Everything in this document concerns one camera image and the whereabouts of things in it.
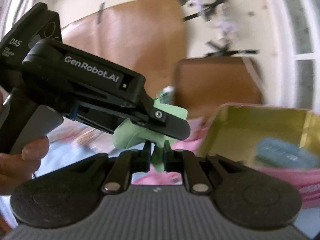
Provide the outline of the person's left hand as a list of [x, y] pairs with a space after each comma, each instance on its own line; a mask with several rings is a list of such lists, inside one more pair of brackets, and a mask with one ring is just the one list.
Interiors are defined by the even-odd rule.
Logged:
[[49, 151], [47, 136], [36, 136], [11, 154], [21, 131], [37, 110], [36, 103], [15, 89], [6, 100], [1, 97], [1, 195], [8, 196], [23, 182], [30, 180]]

